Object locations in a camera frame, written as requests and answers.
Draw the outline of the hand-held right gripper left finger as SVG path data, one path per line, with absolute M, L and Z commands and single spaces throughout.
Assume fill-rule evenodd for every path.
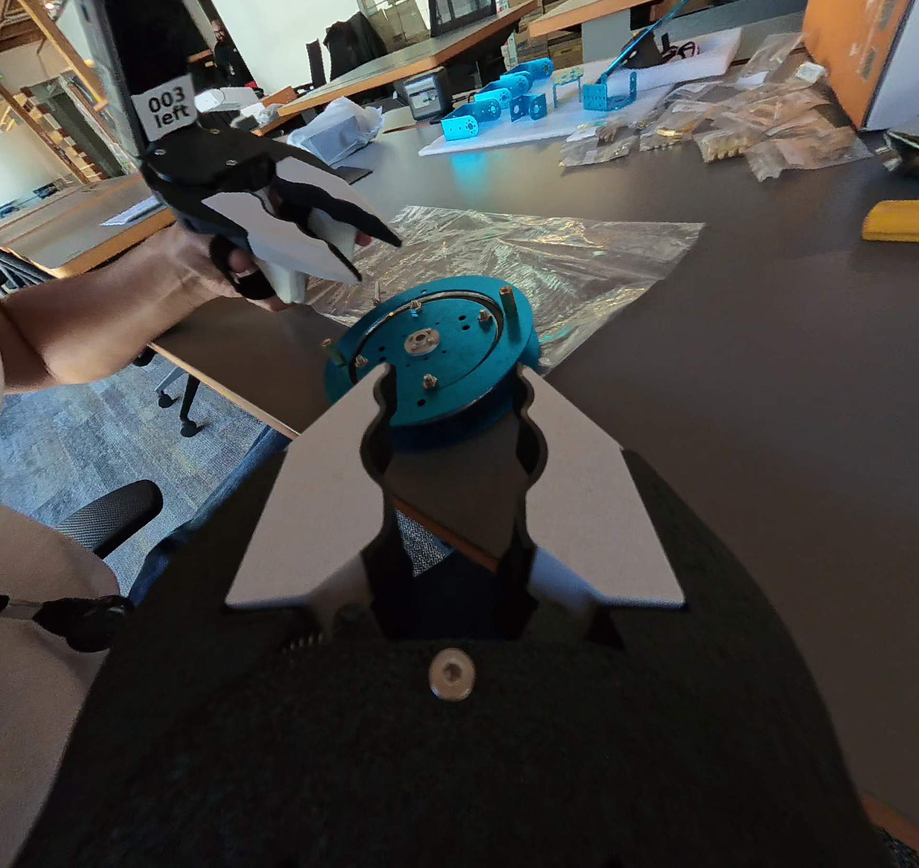
M 323 632 L 372 603 L 363 559 L 390 508 L 395 368 L 374 367 L 286 451 L 225 597 L 229 610 L 302 608 Z

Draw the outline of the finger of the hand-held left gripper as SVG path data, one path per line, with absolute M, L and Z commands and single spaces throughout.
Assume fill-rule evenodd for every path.
M 346 285 L 361 281 L 354 265 L 336 254 L 329 242 L 270 214 L 254 193 L 217 193 L 203 199 L 203 209 L 209 217 L 220 217 L 220 235 L 263 263 Z
M 319 212 L 328 219 L 351 227 L 372 240 L 394 247 L 402 238 L 368 205 L 344 179 L 297 157 L 286 157 L 275 165 L 272 188 L 278 196 L 278 217 L 306 228 Z

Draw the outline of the blue round metal turntable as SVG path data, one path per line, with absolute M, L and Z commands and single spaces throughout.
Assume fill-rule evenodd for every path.
M 514 288 L 518 326 L 504 328 L 499 289 Z M 417 317 L 411 300 L 424 305 Z M 490 327 L 478 313 L 493 314 Z M 338 402 L 376 367 L 394 369 L 396 410 L 390 430 L 397 450 L 421 451 L 448 446 L 494 424 L 513 402 L 512 379 L 519 365 L 538 368 L 540 343 L 533 308 L 509 281 L 485 276 L 451 277 L 428 282 L 392 296 L 358 320 L 338 341 L 347 367 L 327 359 L 325 391 Z M 369 360 L 357 371 L 354 356 Z M 425 390 L 424 374 L 438 379 Z

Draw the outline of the grey desk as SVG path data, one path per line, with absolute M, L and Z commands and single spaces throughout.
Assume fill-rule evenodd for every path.
M 694 146 L 559 168 L 560 143 L 349 165 L 406 206 L 703 223 L 672 274 L 549 374 L 735 553 L 792 632 L 856 784 L 917 825 L 917 246 L 867 242 L 917 180 L 871 158 L 759 184 Z

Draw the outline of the person's left hand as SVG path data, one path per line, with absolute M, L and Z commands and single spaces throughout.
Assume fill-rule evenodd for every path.
M 239 299 L 243 294 L 235 283 L 262 276 L 254 257 L 238 248 L 225 251 L 226 272 L 222 271 L 212 258 L 217 236 L 194 233 L 178 223 L 165 229 L 162 236 L 169 262 L 190 275 L 191 289 L 202 303 L 218 298 Z

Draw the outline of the white wrapped package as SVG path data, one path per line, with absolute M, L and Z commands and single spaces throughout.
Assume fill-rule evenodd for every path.
M 382 124 L 380 107 L 362 106 L 341 97 L 307 125 L 293 130 L 285 141 L 326 165 L 337 166 L 376 139 Z

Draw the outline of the dark box with pale label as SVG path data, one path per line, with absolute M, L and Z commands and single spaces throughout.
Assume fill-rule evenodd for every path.
M 404 82 L 403 89 L 416 123 L 437 123 L 454 109 L 449 74 L 444 66 L 414 75 Z

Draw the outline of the set of blue metal parts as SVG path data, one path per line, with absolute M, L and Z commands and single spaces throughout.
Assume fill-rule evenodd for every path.
M 525 62 L 514 70 L 503 74 L 492 84 L 490 90 L 483 90 L 466 104 L 454 108 L 441 119 L 446 141 L 457 141 L 477 137 L 483 126 L 497 122 L 507 115 L 511 122 L 522 118 L 533 121 L 548 115 L 548 104 L 544 93 L 534 93 L 538 80 L 552 78 L 552 104 L 558 105 L 558 92 L 563 86 L 575 85 L 577 100 L 586 111 L 601 113 L 616 112 L 633 103 L 638 94 L 637 68 L 629 63 L 639 51 L 655 50 L 654 33 L 676 17 L 691 0 L 680 0 L 667 14 L 636 32 L 632 39 L 613 58 L 611 63 L 594 80 L 586 82 L 583 71 L 574 68 L 555 73 L 543 64 L 548 59 Z

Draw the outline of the dark jacket on chair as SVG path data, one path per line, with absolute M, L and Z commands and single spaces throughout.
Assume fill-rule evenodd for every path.
M 323 45 L 329 53 L 331 80 L 388 54 L 380 34 L 362 12 L 331 24 Z

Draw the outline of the black chair base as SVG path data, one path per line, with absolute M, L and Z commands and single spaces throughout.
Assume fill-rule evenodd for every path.
M 181 398 L 171 396 L 168 392 L 169 387 L 182 377 L 186 378 L 186 382 Z M 160 409 L 168 409 L 180 401 L 178 418 L 180 423 L 180 435 L 182 438 L 193 438 L 204 428 L 202 424 L 196 423 L 190 417 L 190 412 L 193 408 L 196 396 L 198 395 L 200 385 L 201 380 L 188 369 L 173 365 L 167 376 L 163 378 L 155 388 L 157 405 Z

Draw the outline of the white flat tray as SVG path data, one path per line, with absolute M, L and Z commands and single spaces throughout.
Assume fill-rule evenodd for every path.
M 694 57 L 679 58 L 670 63 L 638 70 L 636 100 L 624 108 L 627 123 L 648 115 L 675 85 L 723 75 L 741 44 L 741 34 L 742 28 L 737 26 L 696 36 L 693 41 L 698 53 Z M 503 114 L 499 121 L 486 124 L 476 137 L 459 140 L 439 137 L 422 148 L 419 156 L 434 157 L 544 139 L 567 138 L 576 128 L 603 115 L 583 108 L 583 103 L 578 99 L 576 81 L 564 84 L 556 91 L 549 86 L 548 81 L 542 81 L 536 90 L 545 93 L 547 97 L 548 113 L 544 118 L 533 120 L 526 116 L 512 122 L 507 114 Z

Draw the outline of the wood-edged side table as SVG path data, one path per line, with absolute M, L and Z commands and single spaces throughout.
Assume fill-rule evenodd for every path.
M 137 174 L 73 187 L 3 221 L 2 252 L 52 277 L 85 274 L 175 223 L 160 203 L 126 224 L 111 222 L 150 194 Z

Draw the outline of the person's beige shirt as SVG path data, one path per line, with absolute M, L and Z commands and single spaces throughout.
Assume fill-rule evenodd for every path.
M 19 601 L 119 595 L 109 566 L 74 540 L 1 508 L 1 590 Z M 74 651 L 29 620 L 1 624 L 1 864 L 29 836 L 106 653 Z

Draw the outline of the yellow screwdriver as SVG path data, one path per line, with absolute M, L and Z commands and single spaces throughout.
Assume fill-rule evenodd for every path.
M 863 221 L 861 238 L 869 242 L 919 241 L 919 201 L 917 199 L 884 200 L 868 212 Z

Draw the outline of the orange cardboard box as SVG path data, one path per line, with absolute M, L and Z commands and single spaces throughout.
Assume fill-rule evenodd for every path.
M 803 32 L 856 128 L 917 120 L 918 0 L 809 0 Z

